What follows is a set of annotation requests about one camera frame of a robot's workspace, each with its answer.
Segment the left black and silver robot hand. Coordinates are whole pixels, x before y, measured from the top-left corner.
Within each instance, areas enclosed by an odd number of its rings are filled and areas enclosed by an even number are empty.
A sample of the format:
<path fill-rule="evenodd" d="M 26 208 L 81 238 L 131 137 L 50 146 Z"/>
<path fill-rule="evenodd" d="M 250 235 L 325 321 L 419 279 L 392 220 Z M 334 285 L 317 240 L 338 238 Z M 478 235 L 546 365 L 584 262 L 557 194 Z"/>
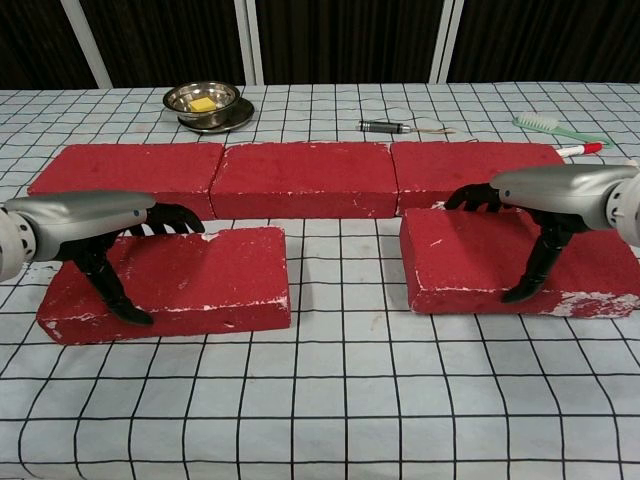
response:
<path fill-rule="evenodd" d="M 152 317 L 134 306 L 107 258 L 116 238 L 145 234 L 202 233 L 189 208 L 159 203 L 142 192 L 93 190 L 14 198 L 1 205 L 1 279 L 9 280 L 31 261 L 71 261 L 120 320 L 149 326 Z"/>

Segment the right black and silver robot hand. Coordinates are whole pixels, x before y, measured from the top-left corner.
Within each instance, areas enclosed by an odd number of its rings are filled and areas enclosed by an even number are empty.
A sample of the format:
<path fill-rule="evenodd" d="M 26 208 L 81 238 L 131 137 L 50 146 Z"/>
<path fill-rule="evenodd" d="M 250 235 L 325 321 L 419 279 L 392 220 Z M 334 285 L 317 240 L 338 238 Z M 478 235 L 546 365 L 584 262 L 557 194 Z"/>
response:
<path fill-rule="evenodd" d="M 639 169 L 634 166 L 564 164 L 507 171 L 487 183 L 458 188 L 444 208 L 475 211 L 483 204 L 489 212 L 517 207 L 540 227 L 526 269 L 502 295 L 504 303 L 536 295 L 575 234 L 614 229 L 627 244 L 639 245 Z"/>

